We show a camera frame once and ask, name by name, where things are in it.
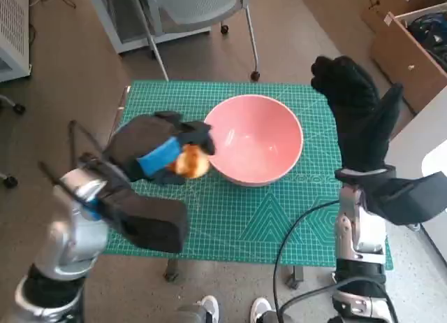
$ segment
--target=robot forearm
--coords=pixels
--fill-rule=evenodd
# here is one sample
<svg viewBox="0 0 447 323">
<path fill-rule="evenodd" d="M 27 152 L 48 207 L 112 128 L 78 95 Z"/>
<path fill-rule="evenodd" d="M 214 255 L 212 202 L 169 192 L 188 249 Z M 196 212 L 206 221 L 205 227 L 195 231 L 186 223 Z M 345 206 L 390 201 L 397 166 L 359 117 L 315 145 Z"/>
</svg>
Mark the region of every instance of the robot forearm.
<svg viewBox="0 0 447 323">
<path fill-rule="evenodd" d="M 82 317 L 84 282 L 107 245 L 109 226 L 138 247 L 182 250 L 188 233 L 185 205 L 136 194 L 116 167 L 91 155 L 83 156 L 82 168 L 54 186 L 54 195 L 62 209 L 3 322 L 72 322 Z"/>
<path fill-rule="evenodd" d="M 385 285 L 385 220 L 365 209 L 361 189 L 345 185 L 340 191 L 335 233 L 335 280 L 363 276 Z M 383 292 L 369 282 L 357 281 L 339 288 L 332 302 L 342 317 L 368 317 L 393 323 Z"/>
</svg>

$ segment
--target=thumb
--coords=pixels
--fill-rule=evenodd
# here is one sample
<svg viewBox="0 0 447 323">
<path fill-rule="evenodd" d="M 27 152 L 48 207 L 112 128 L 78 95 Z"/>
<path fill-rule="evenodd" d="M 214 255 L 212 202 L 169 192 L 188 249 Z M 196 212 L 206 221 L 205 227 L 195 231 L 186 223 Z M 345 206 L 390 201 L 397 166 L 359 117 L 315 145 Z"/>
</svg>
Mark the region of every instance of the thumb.
<svg viewBox="0 0 447 323">
<path fill-rule="evenodd" d="M 404 88 L 400 83 L 394 84 L 382 97 L 365 126 L 365 134 L 372 142 L 387 141 L 399 117 L 400 101 Z"/>
</svg>

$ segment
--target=blue tape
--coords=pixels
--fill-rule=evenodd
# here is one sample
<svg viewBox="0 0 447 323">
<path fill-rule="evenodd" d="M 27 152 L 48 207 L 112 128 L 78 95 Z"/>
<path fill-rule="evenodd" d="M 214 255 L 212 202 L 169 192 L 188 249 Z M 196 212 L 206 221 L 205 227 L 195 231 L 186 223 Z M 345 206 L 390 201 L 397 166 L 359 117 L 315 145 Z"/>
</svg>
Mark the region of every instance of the blue tape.
<svg viewBox="0 0 447 323">
<path fill-rule="evenodd" d="M 88 208 L 86 210 L 90 213 L 90 215 L 93 218 L 93 220 L 100 220 L 101 219 L 101 215 L 99 215 L 96 212 L 96 209 L 95 209 L 95 207 L 98 206 L 98 200 L 97 199 L 92 199 L 91 201 L 89 201 L 89 204 L 91 206 L 93 206 L 94 208 Z"/>
<path fill-rule="evenodd" d="M 171 136 L 163 145 L 159 146 L 144 157 L 137 159 L 146 176 L 152 176 L 160 169 L 173 163 L 182 153 L 182 148 L 174 136 Z"/>
</svg>

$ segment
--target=table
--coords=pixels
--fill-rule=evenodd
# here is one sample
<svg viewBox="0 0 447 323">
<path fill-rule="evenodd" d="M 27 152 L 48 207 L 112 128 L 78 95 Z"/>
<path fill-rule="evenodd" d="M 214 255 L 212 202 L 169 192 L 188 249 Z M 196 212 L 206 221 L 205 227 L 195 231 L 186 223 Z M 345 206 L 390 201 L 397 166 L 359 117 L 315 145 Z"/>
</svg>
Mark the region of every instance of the table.
<svg viewBox="0 0 447 323">
<path fill-rule="evenodd" d="M 219 102 L 238 94 L 264 94 L 286 104 L 298 117 L 304 148 L 297 165 L 266 187 L 240 187 L 214 170 L 183 186 L 159 187 L 137 182 L 139 194 L 181 199 L 188 206 L 190 234 L 181 254 L 166 254 L 132 246 L 111 230 L 106 254 L 169 258 L 167 279 L 177 275 L 177 259 L 273 264 L 292 223 L 307 209 L 338 198 L 340 167 L 335 121 L 324 96 L 309 85 L 231 82 L 138 81 L 126 90 L 126 104 L 117 126 L 136 115 L 176 110 L 185 120 L 203 120 Z M 281 264 L 334 266 L 333 224 L 338 206 L 308 216 L 291 236 Z M 393 268 L 387 244 L 387 269 Z"/>
</svg>

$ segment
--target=finger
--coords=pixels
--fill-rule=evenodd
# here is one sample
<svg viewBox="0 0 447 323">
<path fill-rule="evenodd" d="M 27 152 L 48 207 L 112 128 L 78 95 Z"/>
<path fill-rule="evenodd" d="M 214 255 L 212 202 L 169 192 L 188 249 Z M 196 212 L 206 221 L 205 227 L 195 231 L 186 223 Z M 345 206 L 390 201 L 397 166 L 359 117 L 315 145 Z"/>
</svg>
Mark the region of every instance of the finger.
<svg viewBox="0 0 447 323">
<path fill-rule="evenodd" d="M 324 94 L 324 87 L 323 87 L 323 83 L 321 82 L 320 78 L 314 77 L 311 79 L 310 81 L 310 85 L 317 91 L 320 92 L 321 94 Z"/>
<path fill-rule="evenodd" d="M 182 133 L 177 136 L 181 145 L 190 143 L 192 145 L 202 145 L 210 135 L 211 126 L 204 122 L 185 122 L 182 124 Z"/>
<path fill-rule="evenodd" d="M 363 67 L 355 63 L 348 56 L 341 56 L 334 60 L 331 66 L 331 73 L 337 75 L 336 78 L 344 86 L 350 87 L 353 94 L 351 99 L 347 99 L 348 105 L 358 108 L 374 109 L 379 102 L 379 92 L 371 76 Z"/>
<path fill-rule="evenodd" d="M 152 177 L 152 182 L 158 185 L 183 185 L 185 178 L 169 171 L 166 168 L 160 169 Z"/>
<path fill-rule="evenodd" d="M 202 148 L 203 152 L 207 153 L 208 155 L 216 154 L 216 146 L 210 137 L 208 137 L 205 142 L 200 145 L 200 148 Z"/>
<path fill-rule="evenodd" d="M 161 118 L 175 125 L 179 125 L 180 120 L 182 120 L 182 114 L 175 111 L 157 111 L 154 113 L 155 117 Z"/>
<path fill-rule="evenodd" d="M 364 130 L 365 135 L 372 139 L 372 143 L 374 141 L 387 141 L 390 138 L 399 117 L 403 91 L 404 88 L 401 84 L 394 84 L 383 96 L 372 116 L 368 119 Z"/>
<path fill-rule="evenodd" d="M 310 67 L 312 74 L 316 77 L 321 77 L 332 63 L 332 60 L 326 56 L 318 56 L 315 62 Z"/>
<path fill-rule="evenodd" d="M 189 131 L 205 131 L 208 132 L 211 129 L 211 125 L 206 124 L 204 122 L 184 122 L 182 124 L 182 130 L 185 132 Z"/>
</svg>

